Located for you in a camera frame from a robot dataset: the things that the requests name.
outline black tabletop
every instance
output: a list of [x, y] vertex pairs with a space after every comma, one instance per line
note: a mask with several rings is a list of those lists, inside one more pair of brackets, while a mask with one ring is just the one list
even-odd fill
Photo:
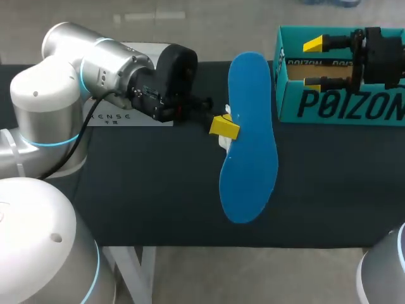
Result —
[[[229, 65], [199, 64], [194, 93], [218, 110]], [[9, 83], [27, 67], [0, 66], [0, 129], [16, 127]], [[49, 182], [102, 246], [366, 247], [405, 221], [405, 128], [280, 123], [273, 114], [277, 182], [249, 224], [226, 218], [225, 150], [191, 123], [94, 127], [84, 168]]]

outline gray floor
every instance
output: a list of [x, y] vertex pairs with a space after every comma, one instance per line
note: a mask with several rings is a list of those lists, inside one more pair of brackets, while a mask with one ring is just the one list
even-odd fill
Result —
[[[404, 27], [401, 0], [363, 0], [356, 9], [298, 0], [1, 0], [3, 63], [35, 63], [42, 38], [62, 21], [121, 41], [176, 42], [201, 61], [243, 51], [273, 56], [279, 25]], [[155, 304], [357, 304], [358, 250], [160, 248]]]

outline white sign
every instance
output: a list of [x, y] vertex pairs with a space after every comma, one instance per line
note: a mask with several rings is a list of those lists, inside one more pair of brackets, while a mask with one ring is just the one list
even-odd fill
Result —
[[[83, 107], [83, 115], [86, 118], [94, 100], [88, 100]], [[115, 105], [101, 101], [89, 122], [90, 127], [171, 127], [173, 122], [157, 122], [153, 118], [138, 110], [123, 110]]]

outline teal box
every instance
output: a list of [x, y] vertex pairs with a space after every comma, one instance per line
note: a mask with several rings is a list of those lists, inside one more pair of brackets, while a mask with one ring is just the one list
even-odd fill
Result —
[[[383, 84], [362, 84], [357, 94], [346, 90], [319, 93], [304, 87], [304, 81], [289, 79], [290, 66], [315, 65], [349, 67], [349, 49], [327, 53], [303, 53], [302, 46], [323, 34], [350, 35], [358, 28], [336, 27], [280, 27], [273, 61], [273, 79], [278, 118], [281, 122], [346, 125], [405, 125], [405, 89], [385, 90]], [[384, 37], [400, 36], [404, 30], [382, 28]]]

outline blue insole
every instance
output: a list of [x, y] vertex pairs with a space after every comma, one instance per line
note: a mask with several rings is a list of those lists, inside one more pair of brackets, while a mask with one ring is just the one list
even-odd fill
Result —
[[238, 55], [230, 65], [228, 90], [232, 120], [240, 131], [222, 166], [220, 196], [226, 216], [247, 223], [266, 206], [278, 170], [265, 58], [253, 52]]

